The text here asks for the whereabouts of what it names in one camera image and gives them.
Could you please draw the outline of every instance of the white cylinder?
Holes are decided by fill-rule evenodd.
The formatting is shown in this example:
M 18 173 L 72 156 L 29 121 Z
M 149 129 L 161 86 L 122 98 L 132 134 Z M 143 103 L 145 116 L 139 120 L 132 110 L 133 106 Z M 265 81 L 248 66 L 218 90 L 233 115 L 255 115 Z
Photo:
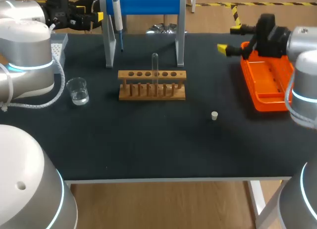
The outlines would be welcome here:
M 218 117 L 218 113 L 217 113 L 216 111 L 213 111 L 213 112 L 211 113 L 211 119 L 212 119 L 212 120 L 216 120 L 217 117 Z
M 0 125 L 0 229 L 75 229 L 77 205 L 41 146 Z

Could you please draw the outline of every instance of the gray stand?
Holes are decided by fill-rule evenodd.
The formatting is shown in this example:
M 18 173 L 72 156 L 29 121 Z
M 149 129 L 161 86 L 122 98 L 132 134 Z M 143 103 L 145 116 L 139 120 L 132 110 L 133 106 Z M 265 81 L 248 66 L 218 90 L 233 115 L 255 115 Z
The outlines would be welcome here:
M 184 44 L 185 44 L 185 14 L 186 0 L 179 0 L 179 15 L 177 16 L 177 31 L 176 31 L 176 57 L 177 66 L 184 66 Z
M 100 0 L 100 10 L 104 13 L 102 20 L 103 38 L 106 54 L 106 67 L 113 67 L 116 39 L 110 15 L 107 15 L 106 0 Z
M 177 66 L 184 66 L 184 43 L 185 43 L 185 14 L 186 14 L 186 0 L 179 0 L 180 11 L 177 17 L 177 31 L 176 31 L 176 56 Z M 111 17 L 106 14 L 106 0 L 100 0 L 100 10 L 104 13 L 102 20 L 103 38 L 106 54 L 106 67 L 113 67 L 113 59 L 115 54 L 116 39 L 114 37 Z

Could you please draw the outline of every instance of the small cap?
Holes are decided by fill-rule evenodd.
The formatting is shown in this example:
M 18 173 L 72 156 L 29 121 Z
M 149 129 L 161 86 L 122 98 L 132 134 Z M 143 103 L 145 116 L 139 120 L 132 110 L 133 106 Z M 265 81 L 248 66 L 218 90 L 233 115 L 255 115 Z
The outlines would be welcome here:
M 218 113 L 216 111 L 211 112 L 211 119 L 216 120 L 218 117 Z

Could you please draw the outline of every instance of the black and yellow tape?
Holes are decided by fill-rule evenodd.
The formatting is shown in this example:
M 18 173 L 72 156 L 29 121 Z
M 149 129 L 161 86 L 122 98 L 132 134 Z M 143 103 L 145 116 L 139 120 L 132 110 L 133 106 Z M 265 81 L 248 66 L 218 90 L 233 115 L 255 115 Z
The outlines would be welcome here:
M 239 5 L 305 5 L 312 6 L 317 5 L 317 2 L 214 2 L 214 3 L 197 3 L 196 6 L 228 6 L 231 7 Z
M 233 15 L 234 22 L 235 22 L 236 26 L 240 26 L 241 22 L 240 22 L 240 18 L 238 16 L 237 6 L 231 5 L 231 11 L 232 11 L 232 15 Z
M 239 5 L 304 5 L 313 6 L 317 5 L 317 2 L 214 2 L 214 3 L 198 3 L 196 6 L 225 6 L 231 8 L 232 15 L 236 26 L 241 25 L 240 18 L 238 16 L 237 6 Z

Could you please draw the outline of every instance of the clear plastic tube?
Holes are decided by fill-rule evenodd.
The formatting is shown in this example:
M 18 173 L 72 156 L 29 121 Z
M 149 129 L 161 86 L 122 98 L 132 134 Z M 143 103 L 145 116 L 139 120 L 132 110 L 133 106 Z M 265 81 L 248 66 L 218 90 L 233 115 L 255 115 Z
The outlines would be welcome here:
M 159 84 L 159 55 L 152 54 L 152 84 Z

